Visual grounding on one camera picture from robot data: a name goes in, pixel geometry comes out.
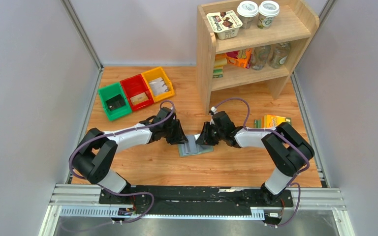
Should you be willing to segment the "green card holder wallet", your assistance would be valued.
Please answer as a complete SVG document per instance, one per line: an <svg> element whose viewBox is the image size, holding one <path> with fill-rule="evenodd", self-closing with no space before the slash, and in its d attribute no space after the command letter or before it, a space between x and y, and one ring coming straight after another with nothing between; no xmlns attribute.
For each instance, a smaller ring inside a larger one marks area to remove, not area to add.
<svg viewBox="0 0 378 236"><path fill-rule="evenodd" d="M178 150L180 157L187 157L187 156L193 156L193 155L199 155L204 153L213 152L212 146L205 146L205 145L198 145L196 144L197 138L200 136L200 134L195 135L186 135L186 138L188 139L187 143L178 144Z"/></svg>

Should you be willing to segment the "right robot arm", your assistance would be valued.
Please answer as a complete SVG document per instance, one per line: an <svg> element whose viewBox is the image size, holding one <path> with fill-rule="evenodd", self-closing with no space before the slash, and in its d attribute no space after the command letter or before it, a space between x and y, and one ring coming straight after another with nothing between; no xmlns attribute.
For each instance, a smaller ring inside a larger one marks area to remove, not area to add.
<svg viewBox="0 0 378 236"><path fill-rule="evenodd" d="M204 123L196 144L214 146L224 141L235 148L264 148L275 169L262 184L261 199L273 206L281 199L281 192L294 178L309 167L315 151L311 145L287 122L263 129L236 126L224 111L213 114Z"/></svg>

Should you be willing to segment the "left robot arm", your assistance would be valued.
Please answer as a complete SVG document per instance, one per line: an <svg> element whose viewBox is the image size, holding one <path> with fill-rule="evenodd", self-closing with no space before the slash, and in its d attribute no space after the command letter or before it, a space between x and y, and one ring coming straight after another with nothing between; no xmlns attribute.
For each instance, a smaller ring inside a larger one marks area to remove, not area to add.
<svg viewBox="0 0 378 236"><path fill-rule="evenodd" d="M126 129L102 132L92 128L71 154L69 168L89 183L112 192L112 198L124 204L129 201L131 191L127 188L128 182L111 170L115 154L162 138L170 145L188 142L175 111L167 107Z"/></svg>

